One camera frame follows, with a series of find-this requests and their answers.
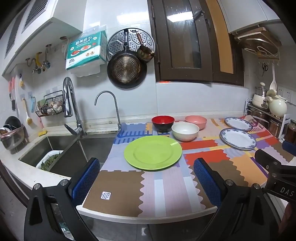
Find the bowl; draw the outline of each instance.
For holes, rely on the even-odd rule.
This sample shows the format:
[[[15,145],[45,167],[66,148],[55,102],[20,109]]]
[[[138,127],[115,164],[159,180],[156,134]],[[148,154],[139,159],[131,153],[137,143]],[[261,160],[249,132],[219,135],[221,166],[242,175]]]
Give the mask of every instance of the bowl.
[[[178,122],[173,124],[173,135],[180,141],[192,141],[197,137],[200,128],[189,122]]]
[[[22,126],[20,120],[15,116],[8,117],[7,120],[5,121],[5,125],[12,125],[12,126],[15,126],[16,128],[20,128]]]
[[[11,130],[11,131],[14,131],[14,130],[17,129],[15,126],[12,126],[12,125],[9,125],[9,124],[4,125],[3,127],[4,127],[4,128],[8,128],[8,129]]]
[[[175,118],[169,115],[158,115],[152,118],[152,123],[159,132],[168,132],[175,122]]]
[[[0,128],[0,135],[4,135],[4,134],[6,134],[8,132],[11,132],[11,130],[8,129],[8,128],[5,128],[5,127]]]
[[[207,124],[207,119],[200,115],[186,116],[185,121],[197,125],[200,130],[204,129],[205,125]]]

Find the power outlet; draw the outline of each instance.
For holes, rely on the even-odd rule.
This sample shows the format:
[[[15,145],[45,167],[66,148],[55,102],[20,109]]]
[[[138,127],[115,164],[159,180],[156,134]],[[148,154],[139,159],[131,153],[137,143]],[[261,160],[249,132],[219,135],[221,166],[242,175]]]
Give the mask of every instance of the power outlet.
[[[284,91],[283,97],[284,97],[288,102],[291,102],[291,91],[286,89],[286,90]]]
[[[291,93],[291,104],[296,105],[296,92],[292,91]]]
[[[280,95],[280,96],[283,96],[283,94],[284,94],[284,88],[283,87],[278,87],[277,94]]]

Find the table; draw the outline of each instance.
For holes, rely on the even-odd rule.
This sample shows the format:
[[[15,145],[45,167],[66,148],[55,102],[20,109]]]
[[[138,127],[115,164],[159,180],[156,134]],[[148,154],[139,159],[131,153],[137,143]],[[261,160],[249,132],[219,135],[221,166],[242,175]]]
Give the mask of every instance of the table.
[[[242,118],[253,125],[249,133],[257,140],[254,150],[241,151],[226,145],[219,137],[222,129],[229,128],[224,119],[208,119],[195,140],[180,142],[181,158],[161,171],[136,169],[125,160],[123,152],[137,138],[165,135],[175,139],[172,133],[158,133],[152,123],[122,124],[83,208],[98,216],[133,219],[132,223],[180,221],[213,213],[216,207],[193,172],[194,160],[199,157],[224,180],[231,179],[241,186],[263,185],[267,172],[255,161],[256,150],[263,149],[282,164],[288,164],[295,157],[284,151],[281,143],[251,116]]]

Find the stainless steel sink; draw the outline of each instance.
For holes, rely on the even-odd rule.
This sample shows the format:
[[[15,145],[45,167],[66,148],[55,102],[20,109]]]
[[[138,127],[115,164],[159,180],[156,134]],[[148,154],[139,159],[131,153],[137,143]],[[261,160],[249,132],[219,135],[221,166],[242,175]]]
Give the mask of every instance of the stainless steel sink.
[[[45,137],[25,155],[21,156],[19,160],[35,167],[48,152],[52,150],[65,150],[75,138],[75,136]]]
[[[106,161],[113,145],[114,134],[89,134],[77,139],[66,151],[61,154],[50,172],[72,177],[76,171],[85,166],[88,160],[95,157],[100,167]]]
[[[19,160],[36,166],[49,151],[63,150],[47,171],[72,177],[92,157],[97,158],[102,167],[116,135],[117,133],[88,134],[83,138],[76,136],[45,137]]]

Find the wire basket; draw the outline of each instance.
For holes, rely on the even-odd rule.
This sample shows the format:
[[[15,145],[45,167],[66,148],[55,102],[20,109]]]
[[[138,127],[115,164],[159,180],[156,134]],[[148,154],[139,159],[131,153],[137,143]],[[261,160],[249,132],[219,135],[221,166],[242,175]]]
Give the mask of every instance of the wire basket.
[[[50,97],[45,99],[46,96],[54,95],[54,97]],[[64,98],[62,91],[56,91],[44,96],[44,100],[38,101],[35,113],[38,117],[57,115],[59,113],[64,112]]]

